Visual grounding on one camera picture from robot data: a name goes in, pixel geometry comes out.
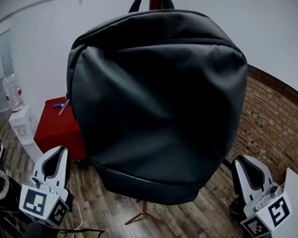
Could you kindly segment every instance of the red box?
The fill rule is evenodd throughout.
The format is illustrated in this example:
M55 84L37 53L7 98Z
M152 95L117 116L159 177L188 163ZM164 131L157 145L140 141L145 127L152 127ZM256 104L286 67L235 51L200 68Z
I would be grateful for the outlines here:
M64 145L69 150L70 159L80 161L86 157L86 150L71 106L67 104L61 115L59 115L61 107L53 108L54 104L64 104L65 102L65 97L45 102L34 141L43 153L59 145Z

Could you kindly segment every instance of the wooden floor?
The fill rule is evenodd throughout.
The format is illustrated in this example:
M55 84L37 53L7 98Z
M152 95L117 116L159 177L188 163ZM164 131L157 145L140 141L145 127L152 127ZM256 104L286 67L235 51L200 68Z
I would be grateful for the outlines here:
M19 183L27 182L33 162L23 150L8 123L9 112L0 114L0 138L6 148L4 167ZM161 219L156 225L147 217L128 226L124 223L141 211L142 203L108 192L94 168L71 163L68 189L80 205L81 228L106 230L101 238L241 238L241 229L229 220L228 205L234 200L230 171L221 166L194 202L164 206L148 204L148 210ZM63 228L75 229L80 224L77 206L68 213ZM95 238L95 233L76 234L77 238Z

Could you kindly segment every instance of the blue object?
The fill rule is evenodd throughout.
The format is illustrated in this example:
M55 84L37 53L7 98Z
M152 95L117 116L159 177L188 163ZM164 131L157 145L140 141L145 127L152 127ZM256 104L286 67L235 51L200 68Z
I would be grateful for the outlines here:
M54 104L53 105L53 108L58 108L58 107L63 108L63 107L65 107L65 104Z

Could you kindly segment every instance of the black backpack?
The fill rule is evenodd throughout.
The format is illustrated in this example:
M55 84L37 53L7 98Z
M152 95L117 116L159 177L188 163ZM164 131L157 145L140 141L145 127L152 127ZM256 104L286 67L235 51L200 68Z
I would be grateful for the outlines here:
M247 61L207 16L171 0L138 12L140 3L76 39L69 99L107 190L185 203L232 147Z

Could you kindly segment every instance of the white wall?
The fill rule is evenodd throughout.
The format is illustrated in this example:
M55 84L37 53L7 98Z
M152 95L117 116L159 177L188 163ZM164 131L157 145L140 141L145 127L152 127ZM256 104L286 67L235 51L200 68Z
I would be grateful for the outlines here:
M47 99L65 95L67 57L74 40L125 14L133 0L0 0L12 15L11 49L23 98L40 117ZM249 64L298 90L298 0L173 0L176 8L211 17L243 50ZM142 10L149 0L144 0Z

